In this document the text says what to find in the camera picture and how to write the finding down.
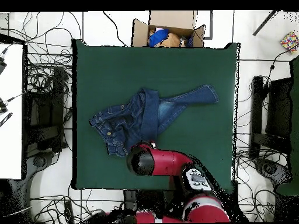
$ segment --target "white floor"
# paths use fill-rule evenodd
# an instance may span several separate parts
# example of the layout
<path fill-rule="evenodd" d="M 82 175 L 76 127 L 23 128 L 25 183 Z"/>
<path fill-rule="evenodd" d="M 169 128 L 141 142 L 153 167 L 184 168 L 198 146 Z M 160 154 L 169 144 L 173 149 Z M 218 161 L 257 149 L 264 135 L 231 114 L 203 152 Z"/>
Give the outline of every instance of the white floor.
<path fill-rule="evenodd" d="M 206 36 L 209 36 L 209 12 L 199 11 L 199 18 L 196 27 L 201 24 L 207 25 Z M 270 13 L 270 10 L 214 10 L 213 12 L 213 39 L 205 41 L 205 47 L 224 48 L 230 42 L 241 43 L 241 55 L 239 63 L 239 101 L 245 100 L 250 96 L 249 84 L 254 76 L 264 75 L 268 76 L 270 65 L 276 57 L 276 55 L 285 51 L 280 45 L 280 40 L 290 31 L 295 31 L 299 34 L 298 18 L 292 13 L 280 12 L 273 17 L 266 26 L 256 35 L 252 33 L 263 22 L 265 17 Z M 22 31 L 23 22 L 27 13 L 10 13 L 9 14 L 9 35 L 21 39 L 21 36 L 14 33 Z M 39 22 L 38 35 L 44 34 L 48 29 L 57 26 L 63 29 L 67 29 L 71 35 L 61 29 L 50 31 L 46 34 L 47 44 L 56 44 L 60 46 L 70 46 L 71 36 L 76 39 L 84 39 L 89 46 L 122 46 L 122 43 L 118 41 L 116 36 L 116 29 L 114 24 L 102 13 L 102 12 L 73 12 L 77 18 L 80 28 L 78 27 L 75 18 L 68 12 L 64 13 L 62 22 L 62 12 L 42 12 L 37 16 L 37 13 L 32 14 L 31 20 L 25 27 L 26 33 L 30 37 L 34 37 L 37 34 L 36 18 Z M 118 27 L 120 39 L 127 45 L 131 44 L 131 31 L 132 22 L 134 18 L 148 22 L 148 11 L 137 12 L 108 12 L 110 17 L 114 20 Z M 31 14 L 28 15 L 25 23 L 30 19 Z M 0 15 L 0 27 L 7 28 L 7 21 Z M 0 30 L 0 33 L 8 34 L 8 31 Z M 33 40 L 34 42 L 45 43 L 45 35 Z M 44 53 L 44 51 L 33 43 L 30 43 L 30 53 Z M 44 44 L 40 44 L 40 47 L 46 48 Z M 49 53 L 59 54 L 62 49 L 66 49 L 70 52 L 71 48 L 57 47 L 48 45 Z M 283 54 L 277 60 L 275 69 L 271 74 L 271 80 L 280 79 L 290 76 L 290 69 L 288 61 L 295 58 L 298 54 L 290 54 L 289 52 Z M 71 99 L 69 99 L 67 106 L 71 106 Z M 240 102 L 238 105 L 238 116 L 241 116 L 250 111 L 250 100 Z M 250 113 L 238 119 L 238 126 L 246 125 L 250 120 Z M 72 128 L 72 120 L 65 126 L 66 128 Z M 238 127 L 238 133 L 249 133 L 249 125 Z M 238 138 L 245 143 L 248 143 L 249 135 L 239 134 Z M 67 142 L 72 147 L 72 130 L 65 130 Z M 246 149 L 246 144 L 238 140 L 238 149 Z M 253 193 L 260 189 L 272 190 L 272 185 L 268 179 L 257 174 L 257 172 L 247 166 L 246 169 L 240 167 L 238 176 L 241 178 L 239 182 L 239 198 L 252 198 L 251 191 L 244 182 L 247 182 L 251 187 Z M 68 187 L 72 177 L 72 152 L 69 149 L 64 149 L 60 154 L 59 161 L 47 168 L 43 172 L 39 172 L 33 179 L 31 188 L 31 198 L 48 197 L 39 200 L 32 200 L 32 214 L 35 215 L 42 207 L 49 203 L 49 200 L 60 199 L 62 196 L 68 195 Z M 104 211 L 111 211 L 114 206 L 120 205 L 123 200 L 122 190 L 82 190 L 75 191 L 70 189 L 69 195 L 73 200 L 78 201 L 82 197 L 82 205 L 86 206 L 87 199 L 89 210 L 103 209 Z M 262 203 L 267 202 L 274 204 L 274 198 L 269 193 L 260 193 L 257 199 Z M 250 211 L 253 208 L 252 199 L 242 201 L 240 203 L 241 209 L 244 211 Z M 80 214 L 80 207 L 73 205 L 74 215 Z M 251 221 L 256 219 L 256 215 L 247 214 Z M 43 214 L 40 220 L 46 221 L 50 217 L 47 214 Z"/>

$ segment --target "black border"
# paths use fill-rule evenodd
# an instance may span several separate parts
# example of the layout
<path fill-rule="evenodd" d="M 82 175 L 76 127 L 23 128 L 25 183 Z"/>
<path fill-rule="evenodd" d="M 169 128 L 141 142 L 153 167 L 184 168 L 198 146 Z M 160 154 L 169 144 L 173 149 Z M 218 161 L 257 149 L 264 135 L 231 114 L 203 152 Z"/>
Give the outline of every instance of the black border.
<path fill-rule="evenodd" d="M 28 83 L 28 46 L 24 40 L 0 34 L 0 43 L 2 44 L 20 44 L 23 46 L 22 54 L 22 93 L 27 89 Z M 27 149 L 25 149 L 25 96 L 22 96 L 22 156 L 21 156 L 21 180 L 26 178 L 27 173 Z"/>
<path fill-rule="evenodd" d="M 77 40 L 72 39 L 72 180 L 71 187 L 77 190 L 77 62 L 78 49 Z"/>

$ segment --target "black stand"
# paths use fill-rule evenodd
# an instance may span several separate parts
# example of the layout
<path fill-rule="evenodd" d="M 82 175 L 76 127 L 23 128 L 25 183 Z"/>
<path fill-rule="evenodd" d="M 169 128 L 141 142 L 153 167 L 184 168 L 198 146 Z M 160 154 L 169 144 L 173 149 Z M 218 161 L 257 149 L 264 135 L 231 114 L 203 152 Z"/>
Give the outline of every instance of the black stand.
<path fill-rule="evenodd" d="M 249 156 L 259 157 L 260 146 L 290 154 L 290 90 L 291 79 L 284 78 L 271 82 L 269 90 L 266 134 L 262 134 L 263 78 L 255 76 L 252 81 L 251 140 Z"/>
<path fill-rule="evenodd" d="M 27 124 L 25 145 L 37 143 L 38 150 L 51 148 L 54 153 L 62 151 L 63 138 L 63 80 L 67 77 L 63 68 L 54 68 L 51 94 L 25 94 Z"/>

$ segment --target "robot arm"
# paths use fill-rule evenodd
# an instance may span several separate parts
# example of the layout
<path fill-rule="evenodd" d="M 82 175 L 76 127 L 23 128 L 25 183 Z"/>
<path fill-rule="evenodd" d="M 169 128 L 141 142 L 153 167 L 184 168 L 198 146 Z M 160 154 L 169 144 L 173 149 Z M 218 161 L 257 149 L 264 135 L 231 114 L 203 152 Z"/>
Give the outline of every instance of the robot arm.
<path fill-rule="evenodd" d="M 195 157 L 141 142 L 127 157 L 128 168 L 137 175 L 172 176 L 176 197 L 174 208 L 182 207 L 185 222 L 248 222 L 234 194 L 228 194 Z"/>

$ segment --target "cardboard box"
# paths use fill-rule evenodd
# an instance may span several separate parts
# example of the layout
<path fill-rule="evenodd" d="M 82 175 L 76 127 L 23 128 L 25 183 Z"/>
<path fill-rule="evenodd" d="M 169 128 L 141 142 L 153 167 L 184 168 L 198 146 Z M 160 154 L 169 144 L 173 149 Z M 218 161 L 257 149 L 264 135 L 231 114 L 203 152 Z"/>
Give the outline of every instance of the cardboard box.
<path fill-rule="evenodd" d="M 149 31 L 156 27 L 168 29 L 179 37 L 193 36 L 193 47 L 203 47 L 205 25 L 194 29 L 195 10 L 152 10 L 149 12 L 149 23 L 134 19 L 131 46 L 146 47 Z"/>

